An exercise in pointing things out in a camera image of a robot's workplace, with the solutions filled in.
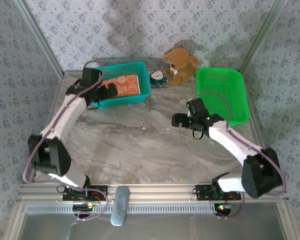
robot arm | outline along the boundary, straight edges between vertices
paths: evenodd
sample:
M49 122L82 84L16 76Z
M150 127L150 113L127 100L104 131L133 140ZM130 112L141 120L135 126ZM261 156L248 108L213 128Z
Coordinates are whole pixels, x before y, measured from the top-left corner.
M50 131L35 153L32 166L66 185L78 188L88 188L89 178L75 168L63 143L75 121L88 105L117 95L115 85L110 83L108 88L98 85L77 97L79 93L95 84L100 74L101 71L97 69L84 68L82 79L77 80L67 89L64 102L53 120L39 135L31 135L28 139L29 150L32 152L42 136Z
M252 150L259 150L279 166L277 155L273 149L262 149L262 147L246 140L232 128L227 129L226 121L218 114L210 115L202 99L191 100L187 102L187 106L189 108L188 114L174 114L172 125L179 127L182 124L182 127L192 129L193 137L195 131L201 132L199 139L204 134L212 138L232 153L243 167L242 174L225 173L212 180L216 195L239 191L247 192L251 197L258 198L282 184L282 179L275 168L260 154ZM247 143L249 147L246 147L238 139Z

clock face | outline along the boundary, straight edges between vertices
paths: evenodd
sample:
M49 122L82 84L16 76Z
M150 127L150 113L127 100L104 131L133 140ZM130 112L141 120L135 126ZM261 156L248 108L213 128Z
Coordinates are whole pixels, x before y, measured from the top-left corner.
M163 79L163 72L161 70L157 70L151 74L151 78L155 80L162 80Z

teddy bear ear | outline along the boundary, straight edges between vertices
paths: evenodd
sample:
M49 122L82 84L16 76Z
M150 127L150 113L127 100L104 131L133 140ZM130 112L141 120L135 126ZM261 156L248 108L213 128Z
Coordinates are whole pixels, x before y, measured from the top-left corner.
M198 67L199 66L199 60L194 57L194 56L190 56L189 58L189 62L194 66L194 67Z
M169 60L169 58L170 58L170 53L167 53L163 56L162 60L167 61L167 60Z

metal bracket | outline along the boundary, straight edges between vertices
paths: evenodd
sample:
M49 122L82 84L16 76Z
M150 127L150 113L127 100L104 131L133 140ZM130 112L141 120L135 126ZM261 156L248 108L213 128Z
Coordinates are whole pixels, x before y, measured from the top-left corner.
M107 196L108 186L106 185L91 185L89 188L100 190ZM75 191L66 187L63 193L63 201L105 201L105 197L102 194L95 193L93 194L92 191L88 191L86 195L85 191Z
M225 193L218 193L216 194L213 190L212 184L203 184L203 185L196 185L195 188L192 190L192 193L196 195L196 199L198 201L227 201L227 200L241 200L241 194L238 192L225 192Z

brown teddy bear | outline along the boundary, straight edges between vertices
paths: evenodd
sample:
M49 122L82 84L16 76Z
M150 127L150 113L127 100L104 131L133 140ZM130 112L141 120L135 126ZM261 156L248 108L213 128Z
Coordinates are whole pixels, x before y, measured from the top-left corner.
M199 60L190 56L184 48L175 48L163 56L163 61L170 60L170 68L166 71L168 76L173 76L172 86L187 83L199 70Z

